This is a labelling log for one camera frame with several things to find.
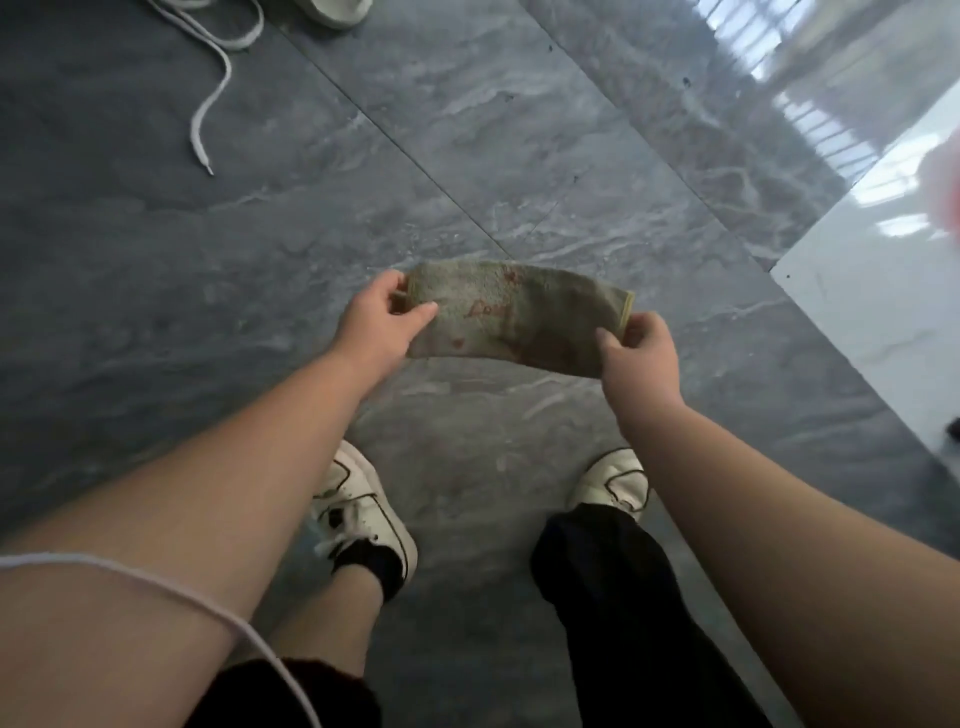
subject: black pants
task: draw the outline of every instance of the black pants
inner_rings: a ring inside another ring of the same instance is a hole
[[[580,505],[554,516],[530,566],[566,629],[587,728],[770,725],[690,618],[663,549],[626,514]],[[379,727],[379,705],[362,680],[319,662],[284,662],[324,728]],[[300,704],[262,660],[222,672],[187,725],[246,724],[258,715],[272,725],[307,725]]]

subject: sneaker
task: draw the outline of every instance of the sneaker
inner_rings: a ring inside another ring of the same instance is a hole
[[[295,0],[314,20],[335,31],[344,31],[359,23],[370,12],[373,0]]]
[[[367,540],[392,549],[399,557],[401,583],[414,575],[417,545],[390,507],[370,460],[346,440],[340,443],[311,509],[325,535],[317,546],[318,554],[333,560],[351,544]]]
[[[587,468],[570,494],[567,508],[573,510],[581,503],[610,505],[639,522],[649,496],[647,476],[634,451],[616,449]]]

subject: white cord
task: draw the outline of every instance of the white cord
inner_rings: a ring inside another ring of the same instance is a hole
[[[197,107],[197,110],[193,112],[193,116],[190,118],[190,145],[193,147],[193,153],[197,156],[200,164],[202,164],[206,168],[206,171],[212,176],[213,167],[210,166],[210,158],[206,155],[204,142],[200,138],[200,127],[204,122],[206,113],[210,107],[216,103],[217,99],[220,98],[220,94],[224,92],[227,84],[230,83],[230,77],[233,75],[233,66],[225,51],[242,51],[253,45],[260,37],[260,34],[263,33],[263,8],[260,7],[259,0],[250,0],[256,8],[256,23],[253,27],[240,37],[221,38],[213,35],[189,14],[190,11],[209,8],[216,0],[147,0],[147,2],[150,3],[155,11],[159,12],[186,34],[212,48],[214,52],[220,56],[220,60],[224,62],[224,78],[221,79],[217,87],[213,89],[213,93],[207,96],[204,102]]]
[[[162,576],[156,576],[155,574],[151,574],[148,571],[142,571],[140,569],[125,567],[123,564],[110,561],[109,559],[102,559],[99,556],[91,556],[88,553],[46,552],[20,553],[14,556],[0,556],[0,569],[16,569],[17,567],[42,566],[48,564],[78,564],[82,566],[96,567],[98,569],[106,569],[107,571],[115,571],[116,573],[122,573],[131,579],[136,579],[137,581],[142,581],[157,587],[167,594],[178,596],[184,601],[206,610],[217,619],[229,624],[231,627],[235,627],[236,629],[240,630],[248,640],[250,640],[254,647],[260,650],[260,654],[263,655],[264,659],[266,659],[266,661],[273,666],[273,668],[279,673],[280,677],[283,678],[283,682],[285,682],[287,687],[293,691],[293,694],[297,697],[297,700],[303,707],[303,711],[306,713],[307,719],[310,721],[312,728],[322,728],[320,725],[320,719],[317,717],[317,712],[314,710],[313,705],[310,703],[310,698],[306,696],[306,693],[303,691],[300,683],[298,683],[297,679],[290,674],[290,670],[288,670],[280,658],[276,656],[276,653],[270,648],[270,646],[267,644],[267,641],[260,637],[256,630],[253,629],[253,627],[251,627],[245,619],[241,619],[232,612],[228,612],[223,607],[218,606],[214,602],[210,601],[207,597],[198,594],[191,589],[187,589],[180,584],[164,579]]]

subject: white tile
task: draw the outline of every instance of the white tile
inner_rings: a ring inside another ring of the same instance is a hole
[[[928,217],[917,169],[960,127],[960,84],[773,269],[774,279],[960,476],[960,239]],[[960,160],[957,163],[960,177]]]

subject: towel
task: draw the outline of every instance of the towel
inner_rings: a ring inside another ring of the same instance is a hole
[[[503,359],[565,375],[600,377],[598,327],[623,340],[634,294],[553,268],[493,260],[423,262],[407,277],[406,309],[440,312],[409,356]]]

